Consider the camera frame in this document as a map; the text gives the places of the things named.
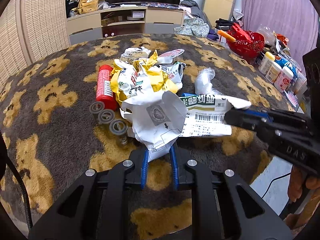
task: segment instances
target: barcode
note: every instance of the barcode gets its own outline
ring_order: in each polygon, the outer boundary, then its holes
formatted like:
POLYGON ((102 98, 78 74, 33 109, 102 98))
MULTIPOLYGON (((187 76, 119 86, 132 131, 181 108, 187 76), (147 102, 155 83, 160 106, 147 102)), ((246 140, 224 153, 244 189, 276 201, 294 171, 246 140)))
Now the barcode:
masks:
POLYGON ((196 120, 223 122, 224 114, 196 114, 196 120))
POLYGON ((111 90, 111 87, 110 87, 110 81, 108 81, 108 80, 104 81, 104 93, 103 94, 105 96, 113 97, 113 93, 112 93, 112 90, 111 90))

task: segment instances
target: patterned cloth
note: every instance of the patterned cloth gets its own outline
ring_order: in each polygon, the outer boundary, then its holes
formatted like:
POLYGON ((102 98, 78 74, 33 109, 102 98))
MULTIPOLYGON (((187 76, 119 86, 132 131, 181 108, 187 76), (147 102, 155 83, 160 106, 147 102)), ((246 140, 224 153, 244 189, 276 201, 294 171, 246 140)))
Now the patterned cloth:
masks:
MULTIPOLYGON (((285 98, 246 61, 207 38, 171 34, 125 35, 76 44, 36 62, 8 79, 0 93, 0 128, 8 154, 26 185, 35 223, 87 168, 111 169, 136 148, 120 148, 89 113, 95 101, 98 69, 112 65, 128 47, 144 46, 159 54, 184 49, 183 88, 194 93, 200 70, 214 68, 213 87, 250 100, 253 110, 292 110, 285 98)), ((178 146, 216 171, 232 169, 248 183, 269 164, 266 145, 251 131, 232 129, 217 139, 179 138, 178 146)), ((191 224, 191 193, 172 187, 168 156, 149 163, 146 189, 129 198, 129 239, 154 239, 191 224)), ((21 191, 7 169, 0 200, 6 211, 25 222, 21 191)))

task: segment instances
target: red can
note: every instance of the red can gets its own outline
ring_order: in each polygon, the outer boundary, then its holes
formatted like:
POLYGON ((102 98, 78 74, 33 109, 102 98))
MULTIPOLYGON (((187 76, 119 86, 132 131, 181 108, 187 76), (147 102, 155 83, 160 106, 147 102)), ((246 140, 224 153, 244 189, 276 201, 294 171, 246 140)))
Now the red can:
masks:
POLYGON ((110 75, 113 67, 102 65, 99 68, 96 100, 104 102, 105 109, 116 111, 119 107, 110 87, 110 75))

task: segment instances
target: red bowl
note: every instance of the red bowl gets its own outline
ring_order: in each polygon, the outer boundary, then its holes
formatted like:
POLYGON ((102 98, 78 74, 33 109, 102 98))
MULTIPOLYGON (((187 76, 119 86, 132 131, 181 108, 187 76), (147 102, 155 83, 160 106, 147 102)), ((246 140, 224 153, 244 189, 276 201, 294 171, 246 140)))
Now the red bowl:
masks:
POLYGON ((247 32, 251 41, 235 41, 227 40, 229 48, 244 59, 252 59, 257 57, 264 48, 264 37, 260 33, 247 32))

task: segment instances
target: woven panel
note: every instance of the woven panel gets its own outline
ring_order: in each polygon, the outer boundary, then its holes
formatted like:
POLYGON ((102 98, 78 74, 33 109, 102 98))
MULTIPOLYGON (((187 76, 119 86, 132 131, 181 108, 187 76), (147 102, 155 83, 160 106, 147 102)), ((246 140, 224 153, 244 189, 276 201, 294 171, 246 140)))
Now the woven panel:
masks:
POLYGON ((69 47, 64 0, 22 0, 21 9, 35 61, 69 47))
POLYGON ((27 67, 16 24, 16 0, 10 0, 0 17, 0 90, 9 76, 27 67))

